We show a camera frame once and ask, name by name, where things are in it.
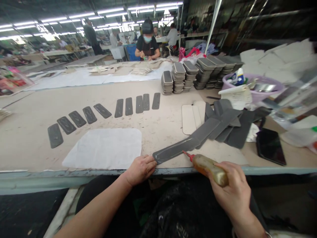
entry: mobile phone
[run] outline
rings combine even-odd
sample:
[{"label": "mobile phone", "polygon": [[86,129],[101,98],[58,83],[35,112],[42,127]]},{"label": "mobile phone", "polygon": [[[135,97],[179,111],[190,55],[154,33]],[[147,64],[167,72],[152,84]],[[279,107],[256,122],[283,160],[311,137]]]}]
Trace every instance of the mobile phone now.
[{"label": "mobile phone", "polygon": [[258,156],[279,165],[286,165],[278,133],[262,128],[257,135]]}]

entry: white shirt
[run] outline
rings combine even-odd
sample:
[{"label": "white shirt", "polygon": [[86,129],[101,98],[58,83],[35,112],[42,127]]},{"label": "white shirt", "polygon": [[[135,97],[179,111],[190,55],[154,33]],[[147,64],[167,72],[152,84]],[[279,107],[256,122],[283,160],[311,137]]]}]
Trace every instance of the white shirt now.
[{"label": "white shirt", "polygon": [[113,33],[110,34],[109,38],[110,38],[111,47],[112,48],[118,47],[117,37]]},{"label": "white shirt", "polygon": [[61,48],[63,48],[63,47],[65,47],[65,46],[67,46],[68,44],[67,44],[65,41],[61,41],[61,42],[59,43],[59,45],[61,46]]},{"label": "white shirt", "polygon": [[176,45],[177,41],[177,30],[175,28],[171,29],[167,36],[168,39],[168,45]]}]

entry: hand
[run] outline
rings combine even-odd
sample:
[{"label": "hand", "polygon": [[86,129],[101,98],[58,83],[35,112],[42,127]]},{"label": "hand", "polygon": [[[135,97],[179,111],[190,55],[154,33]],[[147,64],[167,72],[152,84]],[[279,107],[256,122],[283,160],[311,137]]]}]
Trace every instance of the hand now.
[{"label": "hand", "polygon": [[220,206],[234,221],[252,217],[253,214],[250,210],[251,188],[241,167],[230,162],[221,162],[215,166],[224,169],[229,180],[229,185],[222,188],[216,184],[209,170],[206,170]]},{"label": "hand", "polygon": [[143,59],[145,57],[145,54],[143,51],[140,52],[140,57]]},{"label": "hand", "polygon": [[139,156],[134,159],[130,167],[122,175],[133,187],[148,179],[155,171],[156,164],[152,156]]}]

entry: worker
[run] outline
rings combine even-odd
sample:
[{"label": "worker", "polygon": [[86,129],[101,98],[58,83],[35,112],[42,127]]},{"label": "worker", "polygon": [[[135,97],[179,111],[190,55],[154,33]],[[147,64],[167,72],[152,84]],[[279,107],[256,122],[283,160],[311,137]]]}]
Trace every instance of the worker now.
[{"label": "worker", "polygon": [[160,52],[159,45],[153,36],[153,23],[151,20],[146,19],[142,27],[143,34],[138,38],[134,54],[136,57],[141,57],[141,60],[146,56],[148,56],[148,60],[156,59],[160,56]]},{"label": "worker", "polygon": [[61,49],[65,49],[65,46],[68,45],[65,41],[61,40],[60,38],[56,38],[56,41],[59,43]]},{"label": "worker", "polygon": [[196,32],[197,25],[195,24],[195,18],[191,19],[191,22],[186,26],[186,30],[191,30],[192,32]]},{"label": "worker", "polygon": [[119,33],[119,30],[118,29],[112,29],[112,32],[109,36],[110,38],[110,43],[111,43],[111,47],[112,48],[116,48],[118,46],[121,46],[122,45],[122,42],[121,41],[118,41],[117,39],[117,35]]},{"label": "worker", "polygon": [[171,47],[176,45],[177,42],[177,30],[175,29],[175,24],[171,24],[171,29],[169,30],[169,33],[167,35],[168,45]]},{"label": "worker", "polygon": [[85,23],[86,25],[83,26],[84,33],[93,49],[93,52],[95,55],[102,55],[102,49],[99,45],[99,42],[97,41],[97,35],[94,28],[92,27],[92,22],[88,18],[85,18]]},{"label": "worker", "polygon": [[209,172],[209,179],[201,174],[184,177],[160,198],[152,193],[146,205],[154,209],[141,228],[137,216],[142,214],[136,215],[135,208],[147,207],[139,198],[150,192],[147,179],[156,165],[152,156],[140,156],[119,177],[94,178],[78,200],[76,215],[54,238],[270,237],[256,209],[255,214],[250,209],[253,196],[243,170],[230,162],[216,164],[227,173],[226,187],[217,185]]},{"label": "worker", "polygon": [[161,36],[158,34],[158,28],[157,28],[157,26],[155,26],[155,27],[153,28],[153,35],[154,35],[155,38],[156,38],[156,37],[161,37]]}]

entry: glue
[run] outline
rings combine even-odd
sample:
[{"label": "glue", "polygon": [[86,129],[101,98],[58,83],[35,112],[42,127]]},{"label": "glue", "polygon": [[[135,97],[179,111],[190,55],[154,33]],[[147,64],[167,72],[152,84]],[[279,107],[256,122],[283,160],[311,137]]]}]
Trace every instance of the glue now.
[{"label": "glue", "polygon": [[183,151],[183,153],[189,157],[190,161],[194,165],[194,168],[198,172],[200,172],[201,174],[208,177],[207,172],[205,170],[209,170],[212,174],[212,177],[214,178],[214,181],[219,186],[225,187],[225,186],[229,185],[228,176],[227,176],[226,172],[222,168],[219,168],[219,167],[214,165],[216,163],[216,161],[214,161],[206,156],[203,156],[201,154],[191,155],[185,151]]}]

